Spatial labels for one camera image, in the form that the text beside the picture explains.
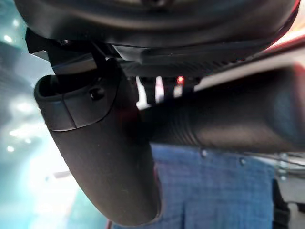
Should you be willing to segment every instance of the black cylindrical part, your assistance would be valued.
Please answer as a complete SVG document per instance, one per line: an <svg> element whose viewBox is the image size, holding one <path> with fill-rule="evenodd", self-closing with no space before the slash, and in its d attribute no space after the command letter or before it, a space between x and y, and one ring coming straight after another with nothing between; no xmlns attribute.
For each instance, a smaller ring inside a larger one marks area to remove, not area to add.
<svg viewBox="0 0 305 229"><path fill-rule="evenodd" d="M287 67L142 111L155 143L261 153L305 150L305 71Z"/></svg>
<svg viewBox="0 0 305 229"><path fill-rule="evenodd" d="M109 76L101 77L99 70L76 75L78 83L46 76L37 83L35 98L91 202L111 221L137 226L159 216L161 201L149 142L138 136L136 101L115 64L108 60Z"/></svg>

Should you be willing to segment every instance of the bright light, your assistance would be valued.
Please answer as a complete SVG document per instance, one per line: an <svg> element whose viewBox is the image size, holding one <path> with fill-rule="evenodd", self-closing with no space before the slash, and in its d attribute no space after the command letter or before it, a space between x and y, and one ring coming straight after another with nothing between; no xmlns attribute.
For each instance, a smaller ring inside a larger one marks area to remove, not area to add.
<svg viewBox="0 0 305 229"><path fill-rule="evenodd" d="M283 36L281 39L279 39L273 46L270 48L274 48L275 46L281 45L283 43L295 40L299 37L303 37L305 35L305 29L302 30L296 30L296 31L291 31L287 33L285 36Z"/></svg>
<svg viewBox="0 0 305 229"><path fill-rule="evenodd" d="M12 43L13 42L13 39L10 36L8 36L8 35L4 36L4 40L7 41L8 43Z"/></svg>
<svg viewBox="0 0 305 229"><path fill-rule="evenodd" d="M24 142L25 142L26 144L31 144L31 143L32 143L32 141L31 141L29 138L26 138L26 139L24 140Z"/></svg>
<svg viewBox="0 0 305 229"><path fill-rule="evenodd" d="M30 113L33 110L33 106L29 103L21 103L17 105L17 109L21 112Z"/></svg>
<svg viewBox="0 0 305 229"><path fill-rule="evenodd" d="M179 76L179 77L177 78L177 83L178 83L178 84L183 84L183 82L184 82L184 77L183 77L183 76Z"/></svg>
<svg viewBox="0 0 305 229"><path fill-rule="evenodd" d="M19 23L19 21L18 21L17 19L15 19L15 20L13 21L13 25L14 25L15 27L18 27L18 26L20 26L20 23Z"/></svg>
<svg viewBox="0 0 305 229"><path fill-rule="evenodd" d="M47 133L47 129L44 123L24 124L9 132L10 136L19 138L42 137L45 133Z"/></svg>
<svg viewBox="0 0 305 229"><path fill-rule="evenodd" d="M7 151L10 152L10 153L12 153L12 152L15 151L15 148L12 147L12 146L8 146L8 147L7 147Z"/></svg>

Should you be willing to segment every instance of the led light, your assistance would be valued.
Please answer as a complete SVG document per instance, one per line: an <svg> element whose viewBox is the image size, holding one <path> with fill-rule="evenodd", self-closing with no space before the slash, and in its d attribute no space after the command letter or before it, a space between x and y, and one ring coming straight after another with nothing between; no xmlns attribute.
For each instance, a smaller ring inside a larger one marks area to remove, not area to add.
<svg viewBox="0 0 305 229"><path fill-rule="evenodd" d="M13 39L10 36L8 36L8 35L4 36L4 40L7 41L8 43L12 43L13 42Z"/></svg>
<svg viewBox="0 0 305 229"><path fill-rule="evenodd" d="M184 83L184 77L183 77L183 76L179 76L179 77L177 78L177 83L178 83L178 84L183 84L183 83Z"/></svg>
<svg viewBox="0 0 305 229"><path fill-rule="evenodd" d="M12 153L12 152L15 151L15 148L12 147L12 146L8 146L8 147L7 147L7 151L10 152L10 153Z"/></svg>

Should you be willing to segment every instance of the blue checkered fabric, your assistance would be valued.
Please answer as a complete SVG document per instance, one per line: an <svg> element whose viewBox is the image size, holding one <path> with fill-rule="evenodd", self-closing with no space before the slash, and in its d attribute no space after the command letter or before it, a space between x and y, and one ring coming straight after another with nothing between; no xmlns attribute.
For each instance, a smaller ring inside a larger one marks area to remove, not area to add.
<svg viewBox="0 0 305 229"><path fill-rule="evenodd" d="M272 228L272 166L212 150L206 150L204 157L197 148L152 148L162 184L163 214L137 229Z"/></svg>

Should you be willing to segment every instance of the red indicator light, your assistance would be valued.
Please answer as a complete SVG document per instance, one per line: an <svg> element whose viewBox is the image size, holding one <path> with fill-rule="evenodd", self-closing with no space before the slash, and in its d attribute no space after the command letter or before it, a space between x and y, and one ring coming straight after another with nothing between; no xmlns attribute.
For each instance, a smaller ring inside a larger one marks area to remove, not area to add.
<svg viewBox="0 0 305 229"><path fill-rule="evenodd" d="M177 78L177 83L178 83L178 84L183 84L183 83L184 83L184 77L183 77L183 76L179 76L179 77Z"/></svg>

